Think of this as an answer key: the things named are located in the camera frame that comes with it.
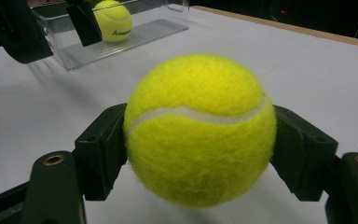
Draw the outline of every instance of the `tennis ball seam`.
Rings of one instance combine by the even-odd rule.
[[[242,114],[237,117],[232,116],[223,116],[223,115],[214,115],[214,114],[207,114],[204,112],[199,112],[197,110],[191,109],[188,106],[182,105],[174,108],[168,107],[160,107],[157,109],[151,109],[145,111],[141,116],[135,119],[130,128],[127,131],[127,136],[130,137],[132,131],[142,122],[150,119],[155,119],[164,115],[183,115],[190,119],[194,119],[201,122],[208,122],[214,124],[236,124],[239,122],[245,122],[248,119],[254,118],[259,112],[263,111],[267,105],[268,98],[266,95],[263,96],[262,101],[258,105],[257,108],[254,108],[248,111],[245,114]]]
[[[117,19],[117,18],[112,18],[112,17],[106,15],[106,13],[104,11],[99,11],[98,13],[101,13],[106,19],[111,20],[111,21],[127,21],[131,17],[131,15],[130,15],[130,16],[128,16],[126,18],[123,18],[123,19]]]

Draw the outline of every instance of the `tennis ball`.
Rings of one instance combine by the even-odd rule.
[[[249,69],[214,54],[187,54],[140,81],[123,130],[131,167],[148,189],[207,208],[241,196],[265,171],[276,118]]]
[[[119,42],[126,39],[132,28],[130,12],[117,1],[106,0],[94,8],[95,19],[100,26],[103,40]]]

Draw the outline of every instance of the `transparent bin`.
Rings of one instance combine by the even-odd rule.
[[[94,7],[99,1],[90,0],[90,4]],[[66,12],[65,2],[35,7],[32,11],[45,32],[53,57],[68,71],[188,29],[188,0],[132,0],[120,4],[132,16],[129,36],[120,42],[102,41],[86,47]]]

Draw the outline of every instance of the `clear plastic container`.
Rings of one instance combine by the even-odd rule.
[[[68,71],[188,29],[188,0],[132,0],[120,4],[132,16],[129,36],[120,42],[102,41],[86,47],[66,12],[66,3],[35,7],[33,13],[46,33],[53,57]]]

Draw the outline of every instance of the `white table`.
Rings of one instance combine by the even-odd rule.
[[[213,52],[250,67],[275,105],[293,110],[339,142],[338,156],[358,151],[358,45],[280,26],[191,8],[188,31],[73,72],[52,58],[20,64],[0,48],[0,193],[27,181],[40,156],[73,150],[97,116],[127,102],[155,65],[190,52]],[[107,201],[86,202],[86,211],[95,224],[323,224],[326,197],[319,203],[299,202],[270,166],[232,203],[192,210],[150,193],[127,164]]]

